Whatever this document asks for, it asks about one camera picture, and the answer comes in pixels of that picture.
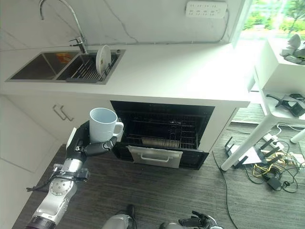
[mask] table leg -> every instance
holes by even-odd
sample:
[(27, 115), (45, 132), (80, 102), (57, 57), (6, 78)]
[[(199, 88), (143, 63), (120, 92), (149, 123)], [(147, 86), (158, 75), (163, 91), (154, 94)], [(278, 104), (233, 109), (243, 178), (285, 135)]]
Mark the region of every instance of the table leg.
[(228, 170), (245, 152), (254, 146), (273, 126), (277, 124), (277, 120), (272, 115), (267, 115), (263, 121), (255, 128), (246, 140), (238, 147), (238, 149), (229, 156), (221, 165), (223, 171)]
[(300, 133), (296, 134), (293, 138), (290, 139), (292, 143), (297, 143), (302, 138), (305, 138), (305, 129), (303, 129)]

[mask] white mug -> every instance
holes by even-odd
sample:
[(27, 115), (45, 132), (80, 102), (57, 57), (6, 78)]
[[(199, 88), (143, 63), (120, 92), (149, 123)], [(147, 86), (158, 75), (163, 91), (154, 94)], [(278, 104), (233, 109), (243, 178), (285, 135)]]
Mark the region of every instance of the white mug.
[[(94, 108), (90, 111), (90, 142), (98, 143), (110, 140), (112, 136), (119, 136), (123, 132), (124, 124), (117, 122), (118, 116), (107, 108)], [(118, 126), (119, 133), (115, 134), (114, 129)]]

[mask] electrical outlet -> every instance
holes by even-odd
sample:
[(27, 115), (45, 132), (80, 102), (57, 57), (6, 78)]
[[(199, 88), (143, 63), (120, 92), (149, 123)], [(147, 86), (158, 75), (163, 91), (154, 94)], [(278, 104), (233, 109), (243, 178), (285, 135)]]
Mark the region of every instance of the electrical outlet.
[(278, 143), (275, 143), (276, 141), (278, 141), (278, 137), (275, 136), (275, 135), (271, 135), (271, 134), (266, 134), (263, 139), (267, 142), (269, 141), (269, 139), (273, 139), (273, 142), (270, 143), (270, 145), (273, 147), (273, 148), (276, 148), (276, 147), (280, 147), (280, 150), (284, 149), (284, 145), (280, 142)]
[(223, 18), (227, 7), (224, 1), (189, 1), (185, 15), (189, 18)]

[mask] gray carpet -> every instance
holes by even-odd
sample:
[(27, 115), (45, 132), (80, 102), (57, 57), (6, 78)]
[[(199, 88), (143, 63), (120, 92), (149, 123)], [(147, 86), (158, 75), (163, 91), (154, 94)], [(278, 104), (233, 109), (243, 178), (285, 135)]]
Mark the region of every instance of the gray carpet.
[(260, 123), (263, 119), (264, 113), (261, 105), (251, 103), (248, 107), (238, 109), (233, 122)]
[[(255, 126), (232, 123), (229, 128), (251, 132)], [(289, 136), (295, 134), (283, 127), (280, 139), (289, 141)], [(226, 159), (223, 146), (230, 136), (234, 136), (238, 144), (247, 134), (226, 130), (214, 149), (218, 164)], [(300, 153), (301, 149), (304, 153), (304, 142), (291, 144), (291, 151)], [(63, 161), (64, 155), (63, 146), (41, 181), (50, 175), (54, 163)], [(226, 229), (234, 228), (227, 215), (224, 181), (212, 155), (198, 171), (139, 165), (120, 161), (113, 154), (90, 158), (85, 167), (91, 171), (91, 178), (79, 184), (57, 229), (100, 229), (109, 217), (129, 203), (136, 206), (139, 229), (157, 229), (162, 222), (189, 217), (192, 210), (213, 216)], [(296, 176), (303, 184), (293, 194), (272, 191), (266, 183), (253, 184), (241, 168), (231, 168), (224, 176), (228, 184), (229, 210), (239, 229), (305, 228), (305, 171)], [(24, 228), (44, 196), (42, 192), (31, 195), (14, 229)]]

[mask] kitchen sink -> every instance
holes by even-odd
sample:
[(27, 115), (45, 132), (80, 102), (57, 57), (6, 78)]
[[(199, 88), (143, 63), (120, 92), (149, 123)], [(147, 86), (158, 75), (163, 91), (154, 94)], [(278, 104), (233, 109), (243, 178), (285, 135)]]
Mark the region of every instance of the kitchen sink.
[(7, 82), (57, 82), (106, 84), (125, 50), (111, 50), (111, 64), (102, 75), (96, 71), (97, 50), (89, 54), (61, 51), (43, 52), (27, 63)]

